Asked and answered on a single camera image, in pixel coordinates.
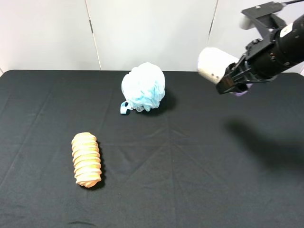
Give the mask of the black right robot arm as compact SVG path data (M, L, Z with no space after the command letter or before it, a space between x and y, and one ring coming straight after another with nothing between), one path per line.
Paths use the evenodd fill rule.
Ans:
M226 68L216 85L219 94L243 93L249 85L273 81L304 60L303 16L289 25L274 14L251 21L262 38L251 41L240 60Z

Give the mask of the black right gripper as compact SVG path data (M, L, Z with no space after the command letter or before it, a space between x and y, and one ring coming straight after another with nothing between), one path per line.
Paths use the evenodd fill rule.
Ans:
M240 63L230 64L225 69L223 78L216 85L217 92L220 95L244 95L252 83L273 80L283 71L283 65L279 62L280 54L275 40L264 39L250 43L244 59Z

